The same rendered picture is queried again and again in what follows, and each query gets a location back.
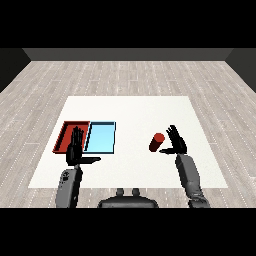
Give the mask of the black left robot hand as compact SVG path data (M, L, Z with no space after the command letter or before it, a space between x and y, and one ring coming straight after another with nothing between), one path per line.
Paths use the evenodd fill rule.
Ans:
M75 166L78 164L92 164L96 161L100 161L100 157L83 157L82 156L82 139L84 131L76 126L71 135L70 143L66 151L66 162L69 166Z

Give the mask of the light blue shallow open box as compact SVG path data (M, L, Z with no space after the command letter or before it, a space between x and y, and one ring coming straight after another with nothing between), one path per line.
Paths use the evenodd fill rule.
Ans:
M116 123L114 121L93 121L86 135L84 154L113 154Z

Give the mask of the red can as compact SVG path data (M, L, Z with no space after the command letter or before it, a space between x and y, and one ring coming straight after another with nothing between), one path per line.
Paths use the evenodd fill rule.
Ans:
M149 144L149 150L151 152L156 152L164 140L165 136L162 133L156 133Z

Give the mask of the red shallow open box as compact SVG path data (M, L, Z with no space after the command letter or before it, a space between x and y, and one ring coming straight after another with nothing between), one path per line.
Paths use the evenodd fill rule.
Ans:
M52 150L55 154L65 154L67 147L71 142L71 135L73 129L77 127L84 131L82 136L82 143L85 143L86 135L89 129L89 121L65 121L62 125L55 146Z

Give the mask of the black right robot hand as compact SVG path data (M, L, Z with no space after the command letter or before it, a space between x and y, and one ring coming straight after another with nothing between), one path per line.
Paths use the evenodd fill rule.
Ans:
M171 125L166 130L168 137L171 141L172 147L161 149L160 153L165 154L186 154L187 153L187 145L184 139L179 135L177 128L174 125Z

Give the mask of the dark grey robot body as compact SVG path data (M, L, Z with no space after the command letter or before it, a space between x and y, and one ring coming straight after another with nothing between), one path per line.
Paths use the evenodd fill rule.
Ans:
M125 196L124 189L118 188L116 195L101 200L98 208L158 208L158 204L153 199L142 197L138 188L132 189L131 196Z

